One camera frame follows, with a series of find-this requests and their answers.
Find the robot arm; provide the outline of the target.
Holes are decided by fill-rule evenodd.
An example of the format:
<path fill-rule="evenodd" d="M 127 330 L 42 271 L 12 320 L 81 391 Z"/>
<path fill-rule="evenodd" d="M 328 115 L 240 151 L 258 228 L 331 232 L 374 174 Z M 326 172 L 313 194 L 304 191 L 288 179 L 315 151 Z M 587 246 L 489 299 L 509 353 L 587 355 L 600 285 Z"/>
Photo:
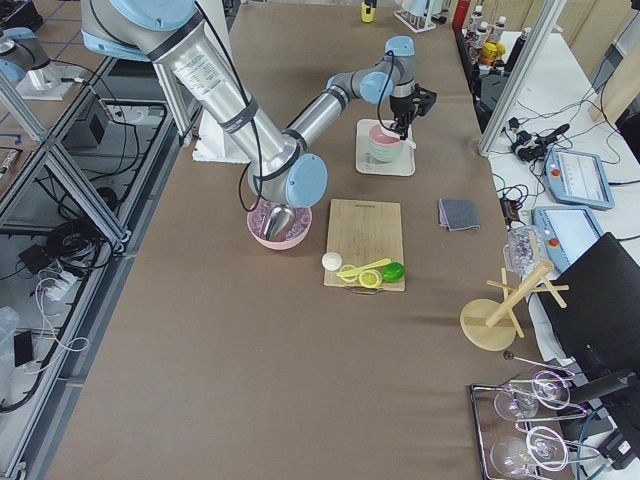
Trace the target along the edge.
<path fill-rule="evenodd" d="M 386 42 L 375 66 L 331 77 L 281 130 L 243 86 L 221 40 L 208 38 L 213 27 L 195 2 L 84 1 L 81 14 L 89 50 L 166 68 L 247 155 L 247 178 L 254 193 L 292 208 L 308 208 L 322 199 L 328 170 L 308 147 L 351 101 L 380 105 L 388 100 L 391 129 L 405 139 L 412 122 L 437 98 L 415 80 L 412 38 L 395 36 Z"/>

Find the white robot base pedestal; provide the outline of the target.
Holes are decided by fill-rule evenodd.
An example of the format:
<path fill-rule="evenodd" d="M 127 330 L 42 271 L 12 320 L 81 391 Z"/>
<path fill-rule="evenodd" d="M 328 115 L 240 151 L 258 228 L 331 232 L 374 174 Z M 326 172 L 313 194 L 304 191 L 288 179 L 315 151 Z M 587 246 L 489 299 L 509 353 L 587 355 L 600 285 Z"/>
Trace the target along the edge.
<path fill-rule="evenodd" d="M 232 54 L 226 17 L 221 0 L 199 1 L 208 19 L 215 27 L 227 52 Z M 201 162 L 223 162 L 247 164 L 249 158 L 236 143 L 221 129 L 214 118 L 204 110 L 198 130 L 193 158 Z"/>

